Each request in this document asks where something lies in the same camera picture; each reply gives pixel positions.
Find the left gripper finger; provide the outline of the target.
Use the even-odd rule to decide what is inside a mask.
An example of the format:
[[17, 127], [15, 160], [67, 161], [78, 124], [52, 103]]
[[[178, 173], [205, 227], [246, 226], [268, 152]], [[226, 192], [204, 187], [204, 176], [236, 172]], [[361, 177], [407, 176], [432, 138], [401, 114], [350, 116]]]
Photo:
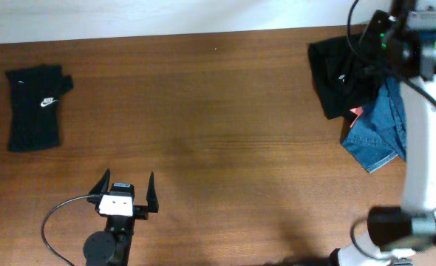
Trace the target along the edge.
[[159, 202], [154, 186], [154, 172], [152, 171], [149, 177], [148, 189], [146, 193], [147, 208], [149, 213], [157, 213], [159, 211]]
[[105, 170], [103, 176], [100, 178], [100, 180], [93, 186], [93, 188], [90, 190], [89, 195], [103, 195], [106, 194], [108, 187], [109, 187], [109, 180], [110, 180], [110, 169], [108, 168]]

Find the black t-shirt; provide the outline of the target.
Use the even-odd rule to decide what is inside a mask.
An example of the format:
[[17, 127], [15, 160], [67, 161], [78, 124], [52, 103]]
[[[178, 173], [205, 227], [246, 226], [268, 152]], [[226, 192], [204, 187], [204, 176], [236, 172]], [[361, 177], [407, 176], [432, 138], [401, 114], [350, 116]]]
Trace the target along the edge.
[[345, 36], [312, 43], [307, 55], [324, 115], [349, 117], [350, 110], [372, 102], [383, 84], [383, 72], [358, 58]]

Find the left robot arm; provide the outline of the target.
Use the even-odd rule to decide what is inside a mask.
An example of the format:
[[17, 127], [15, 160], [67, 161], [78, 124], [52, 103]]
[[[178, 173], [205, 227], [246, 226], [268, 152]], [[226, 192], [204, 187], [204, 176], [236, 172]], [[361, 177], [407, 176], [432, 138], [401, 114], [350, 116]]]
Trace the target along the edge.
[[127, 266], [135, 222], [147, 220], [149, 214], [159, 211], [154, 174], [149, 177], [146, 205], [134, 204], [132, 184], [110, 184], [110, 176], [107, 169], [88, 193], [87, 201], [95, 206], [98, 215], [106, 218], [106, 225], [102, 231], [92, 233], [84, 243], [87, 265]]

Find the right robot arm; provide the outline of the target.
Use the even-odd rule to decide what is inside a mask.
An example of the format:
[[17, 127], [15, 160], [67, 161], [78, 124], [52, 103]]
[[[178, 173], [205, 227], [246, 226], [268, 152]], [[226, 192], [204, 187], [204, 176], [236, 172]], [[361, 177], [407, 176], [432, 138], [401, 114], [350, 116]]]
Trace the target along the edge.
[[375, 206], [367, 227], [330, 255], [332, 265], [409, 265], [436, 248], [436, 1], [394, 1], [370, 26], [383, 58], [372, 64], [395, 76], [406, 114], [406, 179], [399, 206]]

